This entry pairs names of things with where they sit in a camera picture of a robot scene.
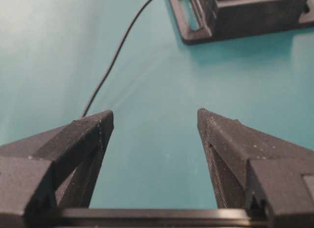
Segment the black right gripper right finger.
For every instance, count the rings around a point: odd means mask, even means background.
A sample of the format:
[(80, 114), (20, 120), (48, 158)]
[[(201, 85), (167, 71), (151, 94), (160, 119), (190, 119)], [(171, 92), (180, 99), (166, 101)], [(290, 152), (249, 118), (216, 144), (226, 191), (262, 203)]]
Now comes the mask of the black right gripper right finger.
[(219, 208), (263, 215), (270, 228), (313, 227), (313, 150), (204, 108), (197, 128)]

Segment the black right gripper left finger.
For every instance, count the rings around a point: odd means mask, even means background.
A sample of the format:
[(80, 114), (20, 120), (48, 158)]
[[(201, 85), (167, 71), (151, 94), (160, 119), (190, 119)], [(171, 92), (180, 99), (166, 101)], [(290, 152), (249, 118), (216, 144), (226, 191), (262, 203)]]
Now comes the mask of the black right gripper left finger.
[(1, 214), (88, 206), (113, 129), (107, 110), (2, 145)]

